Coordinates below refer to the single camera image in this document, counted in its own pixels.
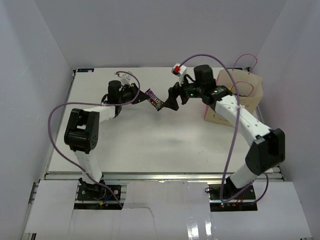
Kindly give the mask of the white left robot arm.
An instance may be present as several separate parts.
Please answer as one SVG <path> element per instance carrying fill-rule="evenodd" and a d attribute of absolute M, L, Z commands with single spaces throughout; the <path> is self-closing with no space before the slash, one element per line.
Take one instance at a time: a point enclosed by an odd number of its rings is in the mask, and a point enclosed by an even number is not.
<path fill-rule="evenodd" d="M 106 193 L 103 173 L 93 152 L 98 144 L 100 123 L 116 118 L 122 110 L 121 104 L 138 104 L 149 98 L 146 93 L 139 91 L 135 83 L 129 83 L 128 80 L 112 80 L 108 83 L 107 94 L 102 97 L 101 102 L 116 106 L 71 110 L 64 133 L 64 143 L 73 151 L 79 166 L 84 169 L 79 182 L 94 199 L 99 200 Z"/>

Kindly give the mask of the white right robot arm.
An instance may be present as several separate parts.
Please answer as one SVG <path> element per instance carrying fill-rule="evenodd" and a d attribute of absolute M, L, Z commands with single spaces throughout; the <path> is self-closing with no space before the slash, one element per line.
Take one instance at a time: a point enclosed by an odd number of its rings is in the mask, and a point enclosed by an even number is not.
<path fill-rule="evenodd" d="M 222 177 L 219 188 L 222 202 L 238 199 L 257 177 L 285 160 L 285 133 L 263 124 L 241 106 L 235 94 L 226 86 L 217 84 L 209 65 L 194 67 L 194 78 L 187 74 L 184 65 L 178 63 L 171 72 L 179 80 L 168 89 L 165 108 L 177 111 L 177 98 L 183 105 L 190 98 L 199 98 L 232 124 L 234 134 L 241 134 L 249 145 L 244 165 L 230 176 Z"/>

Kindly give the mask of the beige paper cakes bag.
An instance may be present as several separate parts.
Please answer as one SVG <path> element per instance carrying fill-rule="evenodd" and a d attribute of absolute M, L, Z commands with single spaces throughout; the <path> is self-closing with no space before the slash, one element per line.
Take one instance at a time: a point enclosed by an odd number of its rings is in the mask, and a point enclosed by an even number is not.
<path fill-rule="evenodd" d="M 234 95 L 236 94 L 237 87 L 240 98 L 240 104 L 244 106 L 245 109 L 253 115 L 260 101 L 263 98 L 263 78 L 258 75 L 255 75 L 254 73 L 251 73 L 251 71 L 236 69 L 236 63 L 238 62 L 238 60 L 246 55 L 255 58 L 255 63 L 250 68 L 251 70 L 253 70 L 253 68 L 258 63 L 257 57 L 251 53 L 242 54 L 235 61 L 231 70 L 229 70 L 235 80 L 235 86 L 224 69 L 220 70 L 220 72 L 222 71 L 222 73 L 219 72 L 216 79 L 216 83 L 220 86 L 226 86 Z M 230 124 L 224 117 L 216 113 L 208 106 L 205 110 L 204 120 L 206 122 L 232 127 L 232 124 Z"/>

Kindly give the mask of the purple candy bag small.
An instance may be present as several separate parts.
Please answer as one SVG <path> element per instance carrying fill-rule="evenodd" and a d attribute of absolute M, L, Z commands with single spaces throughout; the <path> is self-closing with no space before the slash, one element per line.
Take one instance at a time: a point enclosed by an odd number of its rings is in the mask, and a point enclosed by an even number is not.
<path fill-rule="evenodd" d="M 145 92 L 145 94 L 148 95 L 148 101 L 158 112 L 164 107 L 164 102 L 160 100 L 150 88 Z"/>

